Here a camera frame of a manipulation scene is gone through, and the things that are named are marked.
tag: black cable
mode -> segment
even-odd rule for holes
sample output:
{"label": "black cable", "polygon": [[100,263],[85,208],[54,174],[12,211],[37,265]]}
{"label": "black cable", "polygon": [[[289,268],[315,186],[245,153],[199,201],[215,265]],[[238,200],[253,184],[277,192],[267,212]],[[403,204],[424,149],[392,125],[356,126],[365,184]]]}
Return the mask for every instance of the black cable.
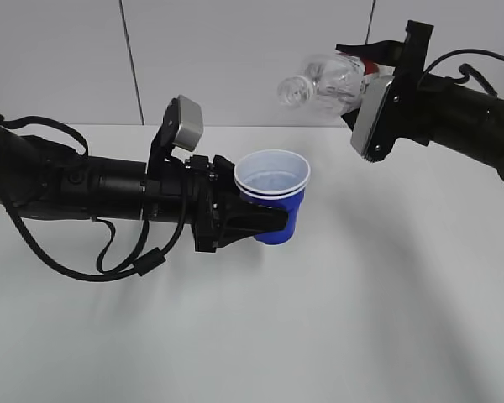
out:
{"label": "black cable", "polygon": [[490,84],[490,82],[481,74],[477,69],[475,69],[472,65],[468,63],[463,63],[459,66],[459,73],[463,74],[465,77],[472,77],[481,85],[483,90],[487,95],[492,97],[498,97],[498,92],[496,89]]}
{"label": "black cable", "polygon": [[459,84],[462,86],[470,81],[470,75],[461,71],[460,73],[463,74],[463,76],[460,78],[453,78],[453,77],[447,77],[447,78],[451,78],[455,84]]}
{"label": "black cable", "polygon": [[181,213],[179,215],[176,230],[166,246],[160,251],[163,255],[166,255],[176,245],[177,240],[183,232],[186,221],[186,208],[188,204],[188,183],[185,165],[181,162],[181,160],[172,155],[167,155],[166,158],[181,172]]}
{"label": "black cable", "polygon": [[[87,141],[75,129],[70,128],[69,126],[66,126],[63,123],[56,122],[52,119],[37,116],[29,116],[14,121],[5,121],[3,116],[0,115],[0,125],[3,126],[4,128],[16,129],[16,128],[22,128],[28,124],[41,124],[44,126],[50,126],[52,128],[57,128],[58,130],[61,130],[64,133],[69,134],[72,138],[78,141],[85,149],[85,153],[81,156],[80,159],[73,161],[73,165],[78,165],[79,163],[82,163],[84,162],[84,160],[87,159],[88,157]],[[57,271],[61,275],[65,275],[75,280],[90,281],[90,282],[109,282],[109,281],[121,280],[134,274],[145,275],[155,267],[165,262],[165,255],[176,245],[177,240],[179,239],[179,237],[183,232],[183,228],[185,227],[186,222],[186,209],[188,200],[186,167],[179,159],[171,156],[170,154],[168,154],[166,158],[176,167],[177,170],[181,172],[181,214],[179,216],[179,221],[177,223],[176,230],[174,231],[172,237],[170,238],[170,240],[163,249],[155,248],[149,251],[147,254],[144,254],[142,257],[138,258],[138,256],[144,249],[149,234],[150,224],[149,220],[146,218],[144,220],[144,225],[142,227],[139,240],[136,243],[133,251],[129,254],[129,256],[115,268],[111,270],[104,270],[102,268],[102,261],[115,238],[116,228],[113,226],[111,222],[96,218],[95,219],[96,222],[105,223],[110,229],[110,241],[107,243],[107,245],[103,248],[102,252],[97,257],[96,262],[97,271],[99,271],[103,275],[89,275],[86,273],[74,271],[65,267],[62,264],[59,264],[54,259],[52,259],[39,246],[34,236],[31,234],[31,232],[24,224],[23,219],[18,214],[17,208],[14,206],[8,192],[2,185],[3,181],[1,173],[0,173],[0,202],[3,204],[6,213],[11,218],[13,225],[17,228],[18,233],[21,235],[24,242],[29,246],[29,248],[35,253],[35,255],[41,261],[43,261],[45,264],[51,267],[51,269]],[[131,264],[133,265],[132,269],[124,270]]]}
{"label": "black cable", "polygon": [[29,248],[32,249],[35,255],[39,259],[41,259],[43,263],[47,264],[51,269],[57,271],[61,275],[65,275],[75,280],[103,283],[108,281],[121,280],[124,279],[125,277],[129,277],[131,275],[136,274],[136,269],[125,270],[112,275],[88,275],[86,273],[80,273],[78,271],[68,269],[67,267],[59,264],[54,259],[52,259],[39,246],[39,244],[34,239],[30,231],[26,228],[23,219],[19,216],[17,209],[13,206],[13,203],[11,202],[8,193],[3,189],[1,184],[0,184],[0,202],[5,207],[6,213],[11,218],[13,225],[17,228],[18,233],[20,233],[21,237],[23,237],[24,242],[29,246]]}
{"label": "black cable", "polygon": [[497,60],[504,62],[504,55],[500,55],[496,52],[491,52],[490,50],[483,50],[483,49],[458,49],[458,50],[454,50],[452,52],[449,52],[445,55],[440,56],[432,64],[430,64],[426,70],[423,71],[422,77],[420,77],[420,80],[418,81],[417,88],[419,88],[422,85],[423,80],[429,75],[429,73],[435,67],[437,67],[437,65],[439,65],[440,63],[442,63],[446,59],[449,59],[450,57],[453,57],[456,55],[483,55],[483,56],[492,57],[493,59],[497,59]]}
{"label": "black cable", "polygon": [[110,240],[108,241],[107,245],[102,249],[101,253],[97,256],[97,261],[95,263],[95,266],[97,268],[97,271],[101,273],[102,275],[108,275],[108,274],[113,274],[113,273],[119,273],[122,270],[127,269],[142,253],[144,250],[145,244],[148,240],[148,235],[150,233],[150,221],[149,220],[144,220],[144,224],[142,224],[142,231],[140,232],[139,240],[134,246],[133,251],[129,254],[127,258],[123,260],[122,263],[118,264],[116,267],[110,270],[105,270],[102,267],[102,261],[104,260],[108,249],[110,248],[110,245],[112,245],[112,242],[114,241],[114,238],[116,237],[116,227],[114,226],[113,223],[111,223],[108,220],[102,220],[101,218],[93,218],[94,222],[100,222],[105,224],[108,229],[110,230]]}

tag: water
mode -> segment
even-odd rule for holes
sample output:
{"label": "water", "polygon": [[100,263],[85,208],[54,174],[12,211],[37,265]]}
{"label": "water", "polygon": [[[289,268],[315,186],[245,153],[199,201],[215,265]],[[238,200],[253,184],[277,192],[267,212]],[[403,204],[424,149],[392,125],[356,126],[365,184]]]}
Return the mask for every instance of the water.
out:
{"label": "water", "polygon": [[254,188],[257,191],[284,191],[297,186],[302,178],[282,170],[270,172],[256,172],[246,178],[246,186]]}

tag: white cup rim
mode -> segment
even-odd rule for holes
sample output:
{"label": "white cup rim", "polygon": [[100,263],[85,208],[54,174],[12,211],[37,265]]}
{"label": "white cup rim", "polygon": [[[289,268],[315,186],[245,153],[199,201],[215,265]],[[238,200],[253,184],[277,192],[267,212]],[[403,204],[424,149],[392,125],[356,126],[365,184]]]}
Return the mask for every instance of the white cup rim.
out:
{"label": "white cup rim", "polygon": [[[244,160],[246,160],[247,158],[249,158],[249,157],[251,157],[253,155],[268,153],[268,152],[272,152],[272,151],[275,151],[277,153],[283,153],[283,154],[291,154],[291,155],[294,155],[294,156],[298,157],[302,161],[304,161],[304,163],[306,164],[306,167],[307,167],[307,175],[306,175],[306,177],[302,181],[300,181],[298,184],[296,184],[295,186],[292,186],[290,188],[284,189],[283,191],[262,191],[260,189],[255,189],[254,187],[250,187],[248,185],[245,185],[245,183],[243,183],[237,177],[237,167],[239,166],[239,164],[241,162],[243,162]],[[294,153],[292,151],[288,151],[286,149],[262,149],[260,151],[255,151],[252,154],[246,155],[245,157],[241,158],[237,162],[237,164],[235,164],[235,167],[234,167],[234,180],[235,180],[238,188],[241,191],[244,191],[244,190],[248,191],[248,192],[244,191],[244,193],[247,194],[247,195],[249,195],[249,196],[257,197],[258,194],[260,194],[260,195],[267,195],[267,196],[284,196],[284,197],[278,197],[276,199],[264,199],[264,200],[279,200],[281,198],[283,199],[283,198],[288,197],[288,194],[290,194],[290,193],[291,193],[292,196],[294,196],[294,195],[296,195],[298,193],[297,190],[301,191],[303,188],[305,188],[306,185],[307,185],[307,183],[310,181],[310,173],[311,173],[311,171],[312,171],[312,168],[310,167],[310,163],[307,161],[306,158],[304,158],[300,154]]]}
{"label": "white cup rim", "polygon": [[284,193],[282,195],[274,195],[274,196],[265,196],[265,195],[258,195],[255,193],[252,193],[251,191],[248,191],[247,189],[244,189],[241,187],[241,185],[237,184],[237,188],[242,191],[246,196],[253,197],[254,199],[259,199],[259,200],[284,200],[284,199],[289,199],[290,197],[295,196],[296,194],[300,193],[304,189],[306,189],[306,184],[303,186],[299,187],[298,189],[290,192],[290,193]]}

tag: bolt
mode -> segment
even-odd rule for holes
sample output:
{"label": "bolt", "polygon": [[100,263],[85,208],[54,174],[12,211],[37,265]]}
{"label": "bolt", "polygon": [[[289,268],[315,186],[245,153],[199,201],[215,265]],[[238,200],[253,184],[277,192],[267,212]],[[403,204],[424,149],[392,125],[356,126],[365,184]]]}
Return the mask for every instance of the bolt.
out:
{"label": "bolt", "polygon": [[69,179],[69,182],[73,185],[79,185],[84,181],[84,175],[81,172],[73,172],[67,179]]}

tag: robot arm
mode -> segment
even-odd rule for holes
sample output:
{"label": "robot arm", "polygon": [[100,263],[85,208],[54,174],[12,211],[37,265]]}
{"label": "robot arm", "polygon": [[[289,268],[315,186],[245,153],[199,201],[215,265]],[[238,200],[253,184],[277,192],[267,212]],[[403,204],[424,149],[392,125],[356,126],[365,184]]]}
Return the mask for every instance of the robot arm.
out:
{"label": "robot arm", "polygon": [[[7,128],[44,124],[65,131],[86,152],[36,136],[18,136]],[[150,148],[148,163],[89,156],[87,142],[74,129],[46,118],[26,117],[7,122],[0,115],[0,203],[28,246],[52,269],[78,280],[120,280],[145,275],[164,263],[165,255],[188,223],[197,252],[215,252],[240,239],[282,230],[287,212],[241,200],[234,184],[234,164],[219,155],[193,155],[185,162],[172,156],[173,149],[196,148],[203,131],[200,107],[179,96],[166,109],[163,123]],[[137,247],[117,268],[103,275],[86,275],[55,262],[34,240],[21,219],[88,220],[101,218],[143,220]],[[149,222],[175,222],[176,231],[162,249],[140,256]]]}
{"label": "robot arm", "polygon": [[[433,26],[409,21],[405,43],[386,41],[337,50],[395,67],[392,76],[370,83],[360,110],[342,118],[352,128],[351,144],[365,159],[383,160],[397,139],[422,145],[434,141],[497,169],[504,180],[504,100],[469,65],[462,79],[429,72],[451,55],[476,53],[504,61],[484,50],[457,50],[423,69]],[[473,76],[488,93],[459,85]]]}

